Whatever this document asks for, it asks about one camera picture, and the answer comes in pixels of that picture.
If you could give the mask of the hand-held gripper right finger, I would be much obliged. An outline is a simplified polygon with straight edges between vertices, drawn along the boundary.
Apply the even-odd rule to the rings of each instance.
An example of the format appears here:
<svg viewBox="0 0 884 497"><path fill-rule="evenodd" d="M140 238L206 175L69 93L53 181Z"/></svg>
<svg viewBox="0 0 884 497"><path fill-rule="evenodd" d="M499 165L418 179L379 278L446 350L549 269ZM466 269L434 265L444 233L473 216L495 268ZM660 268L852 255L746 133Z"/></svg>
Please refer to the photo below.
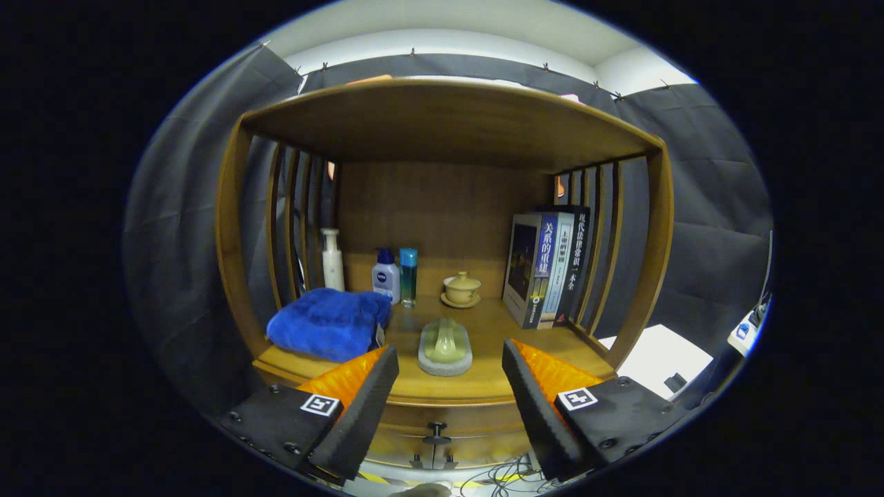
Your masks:
<svg viewBox="0 0 884 497"><path fill-rule="evenodd" d="M687 416L628 376L600 378L507 339L502 369L543 475L565 482L653 443Z"/></svg>

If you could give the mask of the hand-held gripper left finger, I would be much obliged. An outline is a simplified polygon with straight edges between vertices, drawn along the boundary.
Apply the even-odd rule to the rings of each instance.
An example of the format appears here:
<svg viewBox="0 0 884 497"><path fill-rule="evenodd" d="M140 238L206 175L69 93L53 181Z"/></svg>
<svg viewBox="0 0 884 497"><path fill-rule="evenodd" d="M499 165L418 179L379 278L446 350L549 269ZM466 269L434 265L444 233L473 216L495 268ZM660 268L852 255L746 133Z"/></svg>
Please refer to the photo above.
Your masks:
<svg viewBox="0 0 884 497"><path fill-rule="evenodd" d="M356 478L399 372L396 347L379 347L299 387L269 384L219 425L288 471L344 484Z"/></svg>

